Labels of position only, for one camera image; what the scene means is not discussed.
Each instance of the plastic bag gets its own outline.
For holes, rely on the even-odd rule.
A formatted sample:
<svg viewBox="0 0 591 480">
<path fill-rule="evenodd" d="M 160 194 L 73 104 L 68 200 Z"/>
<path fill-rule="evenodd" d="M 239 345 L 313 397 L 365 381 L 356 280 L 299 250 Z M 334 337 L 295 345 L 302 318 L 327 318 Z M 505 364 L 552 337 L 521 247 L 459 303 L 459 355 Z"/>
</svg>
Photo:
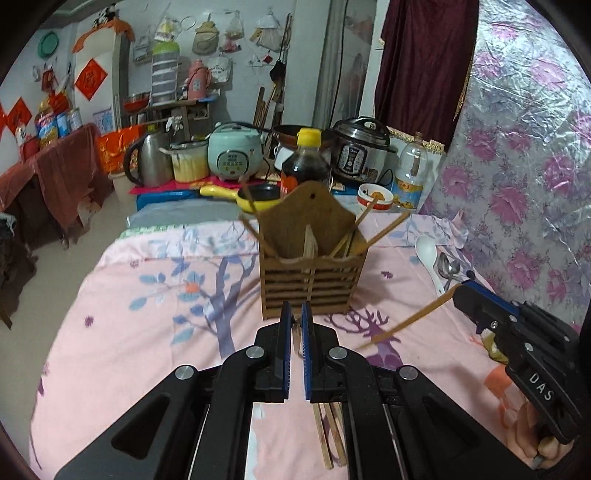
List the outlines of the plastic bag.
<svg viewBox="0 0 591 480">
<path fill-rule="evenodd" d="M 171 17 L 168 14 L 164 14 L 158 27 L 156 27 L 156 33 L 154 34 L 154 40 L 156 41 L 174 41 L 178 35 L 182 32 L 181 22 L 177 18 Z"/>
<path fill-rule="evenodd" d="M 279 28 L 263 28 L 256 40 L 256 44 L 267 50 L 280 51 L 283 31 Z"/>
<path fill-rule="evenodd" d="M 228 57 L 214 57 L 208 60 L 207 68 L 212 74 L 212 82 L 226 83 L 230 79 L 232 61 Z"/>
<path fill-rule="evenodd" d="M 225 31 L 225 36 L 230 40 L 240 40 L 244 36 L 244 22 L 240 17 L 239 10 L 234 12 L 234 16 L 230 20 L 230 24 Z"/>
</svg>

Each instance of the yellow frying pan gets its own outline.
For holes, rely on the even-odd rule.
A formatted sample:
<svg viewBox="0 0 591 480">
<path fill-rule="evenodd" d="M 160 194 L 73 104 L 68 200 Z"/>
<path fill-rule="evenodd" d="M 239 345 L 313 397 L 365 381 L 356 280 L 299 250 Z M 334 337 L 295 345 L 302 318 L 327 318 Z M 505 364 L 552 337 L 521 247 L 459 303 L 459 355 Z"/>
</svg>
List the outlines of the yellow frying pan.
<svg viewBox="0 0 591 480">
<path fill-rule="evenodd" d="M 251 192 L 252 199 L 255 201 L 257 210 L 265 210 L 277 205 L 281 201 L 281 190 L 279 185 L 271 183 L 259 183 L 250 185 L 248 190 Z M 250 203 L 242 189 L 231 190 L 217 185 L 206 185 L 201 187 L 199 195 L 202 197 L 223 198 L 236 202 L 243 212 L 253 213 Z"/>
</svg>

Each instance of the stainless steel kettle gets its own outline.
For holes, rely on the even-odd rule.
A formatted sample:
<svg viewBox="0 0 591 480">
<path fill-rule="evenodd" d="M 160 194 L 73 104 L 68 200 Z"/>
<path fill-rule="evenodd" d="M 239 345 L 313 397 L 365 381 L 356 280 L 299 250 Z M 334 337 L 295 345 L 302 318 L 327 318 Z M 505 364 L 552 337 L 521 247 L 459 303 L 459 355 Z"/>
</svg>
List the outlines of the stainless steel kettle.
<svg viewBox="0 0 591 480">
<path fill-rule="evenodd" d="M 130 181 L 141 187 L 160 187 L 174 178 L 173 162 L 160 151 L 168 148 L 168 134 L 162 131 L 147 132 L 132 143 L 123 160 L 123 170 Z M 138 176 L 134 177 L 129 166 L 131 155 L 138 151 Z"/>
</svg>

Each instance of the chopstick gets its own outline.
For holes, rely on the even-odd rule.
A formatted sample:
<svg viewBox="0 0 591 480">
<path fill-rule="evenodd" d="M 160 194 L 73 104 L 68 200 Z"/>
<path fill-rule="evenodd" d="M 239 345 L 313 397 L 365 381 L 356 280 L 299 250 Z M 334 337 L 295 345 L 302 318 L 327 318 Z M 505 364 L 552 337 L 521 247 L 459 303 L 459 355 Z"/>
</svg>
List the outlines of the chopstick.
<svg viewBox="0 0 591 480">
<path fill-rule="evenodd" d="M 324 435 L 324 425 L 322 425 L 322 413 L 320 412 L 320 404 L 313 403 L 312 408 L 314 409 L 314 419 L 316 421 L 316 430 L 318 430 L 318 438 L 320 440 L 320 450 L 322 450 L 324 466 L 327 470 L 331 470 L 333 467 L 333 462 L 332 457 L 330 455 L 329 446 L 326 443 L 326 435 Z"/>
<path fill-rule="evenodd" d="M 447 301 L 449 301 L 449 300 L 452 299 L 453 292 L 460 285 L 461 285 L 461 283 L 459 283 L 457 285 L 454 285 L 452 288 L 450 288 L 447 292 L 445 292 L 439 298 L 437 298 L 436 300 L 433 300 L 429 305 L 424 306 L 417 313 L 412 314 L 409 318 L 407 318 L 403 322 L 401 322 L 398 325 L 396 325 L 396 327 L 390 328 L 390 330 L 387 330 L 384 333 L 379 333 L 377 335 L 374 335 L 369 342 L 364 343 L 360 347 L 357 347 L 356 350 L 357 351 L 358 350 L 362 350 L 362 349 L 367 348 L 370 345 L 373 345 L 375 343 L 380 343 L 380 342 L 383 342 L 384 340 L 388 340 L 389 338 L 392 337 L 392 335 L 395 335 L 400 330 L 405 329 L 407 326 L 413 324 L 417 320 L 422 319 L 425 315 L 428 315 L 433 310 L 437 310 L 445 302 L 447 302 Z"/>
<path fill-rule="evenodd" d="M 343 440 L 340 438 L 339 429 L 336 427 L 335 416 L 330 403 L 324 404 L 324 410 L 326 412 L 326 418 L 329 421 L 330 432 L 332 433 L 333 440 L 335 441 L 336 454 L 339 457 L 339 464 L 340 466 L 345 466 L 347 465 L 347 454 L 345 453 Z"/>
<path fill-rule="evenodd" d="M 279 258 L 279 255 L 277 254 L 275 249 L 271 245 L 269 245 L 269 243 L 263 237 L 260 236 L 260 234 L 252 227 L 251 223 L 242 213 L 240 214 L 240 221 L 243 223 L 246 230 L 248 230 L 252 234 L 252 236 L 254 236 L 254 238 L 258 240 L 259 245 L 263 247 L 267 255 L 269 255 L 270 257 Z"/>
<path fill-rule="evenodd" d="M 367 244 L 363 247 L 357 248 L 353 250 L 351 256 L 355 257 L 356 255 L 361 255 L 365 252 L 369 247 L 379 242 L 383 237 L 388 235 L 392 230 L 394 230 L 398 225 L 400 225 L 403 221 L 405 221 L 408 217 L 410 217 L 410 212 L 404 212 L 400 215 L 396 220 L 394 220 L 390 225 L 388 225 L 384 230 L 378 233 L 375 237 L 373 237 Z"/>
<path fill-rule="evenodd" d="M 248 188 L 248 185 L 246 184 L 246 178 L 244 178 L 244 177 L 241 178 L 240 187 L 241 187 L 242 191 L 244 192 L 246 199 L 248 200 L 248 204 L 251 206 L 252 214 L 258 218 L 258 211 L 255 206 L 255 200 L 254 200 L 254 198 L 252 198 L 251 190 Z"/>
<path fill-rule="evenodd" d="M 363 213 L 360 215 L 360 217 L 355 220 L 355 223 L 353 224 L 353 226 L 349 229 L 349 231 L 343 235 L 343 238 L 341 238 L 339 240 L 339 243 L 336 244 L 336 247 L 333 248 L 333 251 L 329 254 L 329 258 L 333 258 L 336 253 L 342 248 L 342 246 L 345 244 L 345 242 L 347 241 L 349 235 L 351 233 L 355 233 L 355 230 L 357 230 L 357 227 L 359 226 L 359 224 L 361 222 L 363 222 L 363 219 L 365 217 L 367 217 L 368 213 L 371 212 L 372 208 L 375 207 L 375 204 L 378 203 L 378 199 L 373 199 L 371 201 L 371 203 L 369 205 L 367 205 L 366 209 L 363 211 Z"/>
</svg>

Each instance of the yellow bottle cap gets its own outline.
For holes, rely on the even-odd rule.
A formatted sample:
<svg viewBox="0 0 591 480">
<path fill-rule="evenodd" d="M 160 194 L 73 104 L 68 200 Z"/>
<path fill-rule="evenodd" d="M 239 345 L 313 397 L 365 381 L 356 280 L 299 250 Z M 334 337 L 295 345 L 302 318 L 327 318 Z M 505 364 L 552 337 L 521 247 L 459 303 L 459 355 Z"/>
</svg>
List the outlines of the yellow bottle cap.
<svg viewBox="0 0 591 480">
<path fill-rule="evenodd" d="M 297 133 L 298 147 L 316 147 L 322 145 L 322 132 L 317 128 L 300 128 Z"/>
</svg>

